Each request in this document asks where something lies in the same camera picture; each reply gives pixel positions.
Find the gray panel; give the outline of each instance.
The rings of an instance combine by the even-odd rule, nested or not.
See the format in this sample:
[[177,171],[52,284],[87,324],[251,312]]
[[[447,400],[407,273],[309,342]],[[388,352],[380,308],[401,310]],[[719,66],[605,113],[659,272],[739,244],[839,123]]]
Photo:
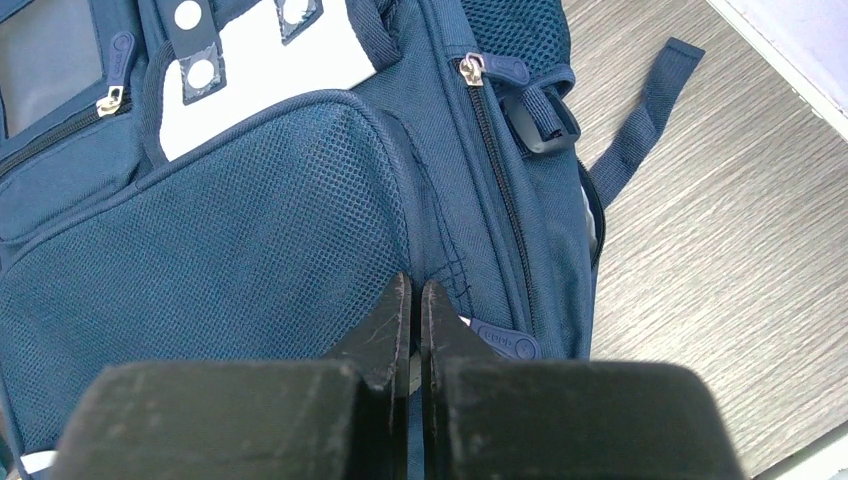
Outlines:
[[88,0],[35,0],[0,23],[0,95],[9,136],[102,75]]
[[564,0],[593,163],[669,36],[707,51],[607,213],[593,356],[717,396],[755,474],[848,420],[848,144],[703,0]]

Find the blue zipper pull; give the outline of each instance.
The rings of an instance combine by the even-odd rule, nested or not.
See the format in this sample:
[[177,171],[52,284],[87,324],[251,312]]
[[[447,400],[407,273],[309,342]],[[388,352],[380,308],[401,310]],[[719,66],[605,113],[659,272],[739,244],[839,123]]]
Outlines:
[[471,327],[471,331],[479,335],[495,353],[502,357],[513,360],[534,360],[542,354],[539,342],[532,335],[496,327],[476,318],[459,317],[459,319]]
[[124,102],[124,90],[129,88],[130,73],[137,53],[135,37],[130,32],[118,32],[109,44],[109,65],[106,96],[97,101],[97,114],[114,115]]
[[518,57],[491,53],[467,53],[459,63],[459,73],[472,87],[483,86],[483,75],[513,87],[526,87],[530,83],[530,70]]

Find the backpack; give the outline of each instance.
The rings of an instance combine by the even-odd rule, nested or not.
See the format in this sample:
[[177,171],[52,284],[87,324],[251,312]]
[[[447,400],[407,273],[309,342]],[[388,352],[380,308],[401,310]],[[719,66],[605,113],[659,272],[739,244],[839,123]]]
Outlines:
[[17,0],[0,51],[24,478],[104,367],[320,356],[399,271],[504,356],[588,358],[604,208],[703,55],[669,40],[587,170],[559,0]]

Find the light wood surface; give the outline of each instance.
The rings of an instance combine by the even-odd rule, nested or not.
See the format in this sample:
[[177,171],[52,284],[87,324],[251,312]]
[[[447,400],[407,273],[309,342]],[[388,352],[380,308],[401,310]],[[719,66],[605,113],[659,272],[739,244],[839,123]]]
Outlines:
[[703,0],[564,0],[591,164],[669,36],[707,51],[607,212],[593,356],[716,395],[750,474],[848,421],[848,144]]

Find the white circle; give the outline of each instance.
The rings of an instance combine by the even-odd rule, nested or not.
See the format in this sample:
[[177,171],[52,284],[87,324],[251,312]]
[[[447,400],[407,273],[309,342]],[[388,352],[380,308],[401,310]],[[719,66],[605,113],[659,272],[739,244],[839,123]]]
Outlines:
[[212,81],[212,77],[214,76],[215,66],[209,60],[204,59],[198,60],[189,68],[186,80],[188,80],[188,84],[192,88],[200,90],[206,85],[209,85],[209,82]]
[[183,30],[191,30],[200,23],[203,11],[194,0],[186,0],[179,4],[174,11],[174,23]]
[[309,0],[288,0],[283,5],[283,20],[291,25],[297,25],[303,21],[307,10],[309,10]]

